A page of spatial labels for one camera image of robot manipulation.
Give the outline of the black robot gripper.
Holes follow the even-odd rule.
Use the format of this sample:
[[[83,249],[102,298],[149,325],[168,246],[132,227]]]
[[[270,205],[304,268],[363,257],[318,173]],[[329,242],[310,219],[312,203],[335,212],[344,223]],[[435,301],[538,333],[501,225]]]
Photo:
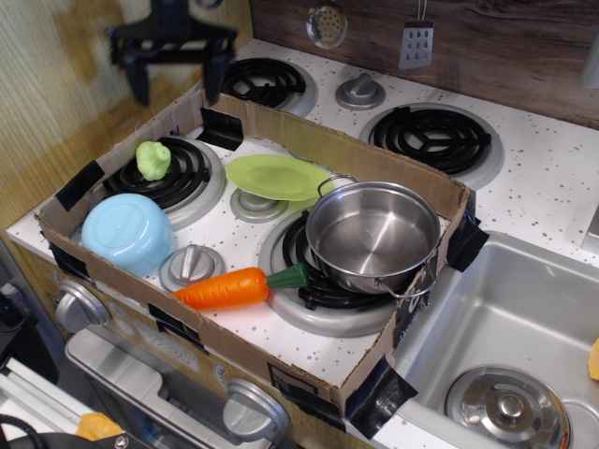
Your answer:
[[[110,60],[124,68],[135,99],[150,105],[145,65],[204,64],[204,93],[209,106],[223,89],[237,30],[193,17],[187,1],[152,1],[149,15],[108,30]]]

